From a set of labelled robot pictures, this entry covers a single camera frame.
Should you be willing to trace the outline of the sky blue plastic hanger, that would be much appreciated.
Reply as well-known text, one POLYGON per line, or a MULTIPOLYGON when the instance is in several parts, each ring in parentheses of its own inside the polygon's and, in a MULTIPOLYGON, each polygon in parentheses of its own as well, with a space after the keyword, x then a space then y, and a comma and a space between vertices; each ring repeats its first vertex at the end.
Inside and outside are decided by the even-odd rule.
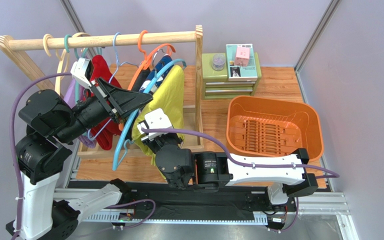
MULTIPOLYGON (((182 63, 183 69, 187 67, 187 63, 184 59, 182 58, 177 58, 169 63, 167 63, 164 67, 161 68, 160 71, 156 71, 154 74, 154 77, 151 79, 150 83, 147 85, 147 87, 143 90, 143 93, 148 94, 152 87, 155 85, 157 80, 162 76, 163 73, 165 73, 170 67, 173 67, 177 63, 182 63)), ((126 136, 127 133, 129 132, 131 126, 133 125, 133 121, 135 120, 136 115, 139 112, 139 108, 134 110, 128 117, 126 123, 124 124, 124 129, 122 130, 122 133, 120 135, 120 138, 118 140, 118 143, 116 145, 116 148, 114 150, 113 154, 113 161, 112 161, 112 170, 116 171, 121 162, 123 161, 124 157, 127 155, 128 150, 125 151, 122 157, 120 157, 120 152, 121 150, 125 147, 125 141, 126 141, 126 136)))

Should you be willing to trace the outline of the yellow-green trousers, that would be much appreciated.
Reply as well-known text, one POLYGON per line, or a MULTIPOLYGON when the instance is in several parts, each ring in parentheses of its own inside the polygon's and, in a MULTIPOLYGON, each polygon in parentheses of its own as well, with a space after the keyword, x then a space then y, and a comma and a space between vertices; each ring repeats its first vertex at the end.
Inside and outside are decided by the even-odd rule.
POLYGON ((145 120, 145 114, 161 108, 168 116, 172 126, 175 129, 182 129, 184 127, 184 84, 185 74, 183 69, 179 65, 174 65, 153 94, 153 100, 143 108, 132 124, 132 140, 145 155, 151 157, 150 164, 154 167, 156 166, 156 154, 142 143, 142 134, 137 128, 137 124, 145 120))

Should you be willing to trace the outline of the orange plastic hanger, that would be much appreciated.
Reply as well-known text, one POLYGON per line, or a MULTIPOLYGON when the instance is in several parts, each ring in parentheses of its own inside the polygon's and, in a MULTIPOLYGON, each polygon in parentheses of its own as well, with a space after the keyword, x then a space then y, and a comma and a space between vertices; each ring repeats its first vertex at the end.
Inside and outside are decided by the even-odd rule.
POLYGON ((156 54, 160 49, 163 49, 163 47, 167 47, 167 54, 169 56, 172 55, 172 53, 175 53, 176 50, 174 48, 173 45, 169 44, 169 43, 163 43, 161 45, 159 45, 158 47, 156 47, 154 50, 152 50, 150 52, 150 54, 147 54, 147 52, 142 49, 142 43, 143 43, 143 36, 145 34, 147 34, 148 31, 147 30, 143 30, 140 34, 139 34, 139 37, 138 37, 138 42, 137 42, 137 48, 138 50, 143 53, 143 61, 140 63, 138 69, 136 70, 135 74, 133 75, 133 78, 131 79, 129 85, 128 85, 128 90, 132 90, 133 86, 134 86, 134 83, 136 82, 137 78, 139 77, 139 74, 141 73, 142 70, 146 70, 150 65, 151 65, 151 62, 152 62, 152 57, 154 54, 156 54))

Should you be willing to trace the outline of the blue patterned trousers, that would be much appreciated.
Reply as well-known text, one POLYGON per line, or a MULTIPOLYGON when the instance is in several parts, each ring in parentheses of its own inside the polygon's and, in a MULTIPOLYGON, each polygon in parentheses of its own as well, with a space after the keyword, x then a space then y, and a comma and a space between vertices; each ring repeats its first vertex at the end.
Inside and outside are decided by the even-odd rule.
MULTIPOLYGON (((156 66, 154 67, 154 69, 150 72, 150 74, 146 77, 146 79, 140 84, 140 88, 139 88, 139 92, 142 93, 146 88, 147 86, 151 83, 152 79, 154 78, 154 76, 159 73, 161 71, 161 69, 168 63, 170 63, 172 61, 172 57, 168 54, 164 55, 161 60, 156 64, 156 66)), ((170 70, 172 69, 173 67, 169 67, 168 70, 166 70, 158 79, 157 81, 155 82, 155 84, 152 86, 152 88, 150 89, 149 93, 151 95, 153 95, 157 89, 161 86, 161 84, 163 83, 165 77, 168 75, 168 73, 170 72, 170 70)))

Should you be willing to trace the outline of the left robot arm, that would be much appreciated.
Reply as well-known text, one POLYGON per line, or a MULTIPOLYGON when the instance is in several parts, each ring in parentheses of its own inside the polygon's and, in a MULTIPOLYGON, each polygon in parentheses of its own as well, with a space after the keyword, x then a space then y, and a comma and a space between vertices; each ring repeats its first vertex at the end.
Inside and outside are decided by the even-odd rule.
POLYGON ((65 240, 91 215, 133 204, 131 188, 118 178, 80 198, 54 200, 64 162, 72 155, 68 146, 104 120, 119 123, 153 98, 101 78, 87 83, 84 92, 74 107, 52 89, 32 94, 21 110, 17 101, 13 104, 11 116, 27 124, 25 137, 10 142, 18 182, 16 218, 6 225, 13 239, 65 240))

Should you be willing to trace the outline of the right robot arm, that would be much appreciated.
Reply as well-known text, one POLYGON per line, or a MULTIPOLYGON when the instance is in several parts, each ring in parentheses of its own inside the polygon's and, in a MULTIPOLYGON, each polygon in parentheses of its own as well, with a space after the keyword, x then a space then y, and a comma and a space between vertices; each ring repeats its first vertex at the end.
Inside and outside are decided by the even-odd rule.
POLYGON ((198 131, 170 127, 142 128, 141 132, 150 141, 177 134, 193 135, 210 140, 222 149, 221 152, 193 153, 174 143, 163 143, 155 153, 155 164, 171 188, 217 192, 239 183, 271 182, 265 192, 271 205, 310 196, 318 188, 316 176, 306 171, 308 154, 304 148, 281 157, 242 156, 230 153, 219 140, 198 131))

